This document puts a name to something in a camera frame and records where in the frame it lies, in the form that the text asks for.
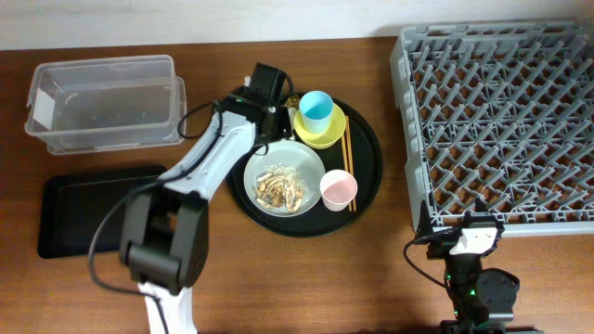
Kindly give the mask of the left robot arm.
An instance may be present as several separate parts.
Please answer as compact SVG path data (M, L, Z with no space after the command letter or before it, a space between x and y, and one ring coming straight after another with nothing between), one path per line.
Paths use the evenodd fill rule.
M126 201L120 261L146 302L153 333L194 333L192 287L209 251L209 202L234 165L291 134L284 71L259 63L222 100L199 141L154 183Z

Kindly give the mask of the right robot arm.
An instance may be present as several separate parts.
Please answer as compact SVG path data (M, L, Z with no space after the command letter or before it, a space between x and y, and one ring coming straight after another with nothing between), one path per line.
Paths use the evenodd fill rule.
M452 301L455 318L440 322L446 334L537 334L536 328L510 328L520 279L499 268L484 268L482 259L497 248L504 224L481 200L466 212L459 226L435 230L427 202L420 205L420 221L415 238L403 248L406 262L423 277L443 288ZM445 262L443 278L430 276L409 258L411 246L426 245L429 260Z

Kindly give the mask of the pink cup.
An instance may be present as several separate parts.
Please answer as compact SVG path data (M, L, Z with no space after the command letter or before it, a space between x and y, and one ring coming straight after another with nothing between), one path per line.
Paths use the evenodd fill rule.
M319 183L323 204L332 212L344 210L355 198L358 184L345 170L332 170Z

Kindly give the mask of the gold snack wrapper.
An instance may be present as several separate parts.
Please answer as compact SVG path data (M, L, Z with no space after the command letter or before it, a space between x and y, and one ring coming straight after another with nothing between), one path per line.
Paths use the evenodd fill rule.
M289 96L284 102L284 106L288 109L298 109L301 98L298 95Z

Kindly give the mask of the white tissue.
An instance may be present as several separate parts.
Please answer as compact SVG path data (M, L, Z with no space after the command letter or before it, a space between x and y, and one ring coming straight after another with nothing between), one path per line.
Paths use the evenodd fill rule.
M297 111L298 111L298 110L297 110L296 108L289 108L289 115L290 115L290 118L291 118L291 120L293 120L293 119L294 119L294 117L295 117L295 115L296 115Z

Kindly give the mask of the light blue cup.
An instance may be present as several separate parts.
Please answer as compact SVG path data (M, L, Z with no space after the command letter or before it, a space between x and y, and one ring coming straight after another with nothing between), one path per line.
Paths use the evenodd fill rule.
M311 91L301 97L299 111L305 130L312 134L321 134L329 127L333 100L325 92Z

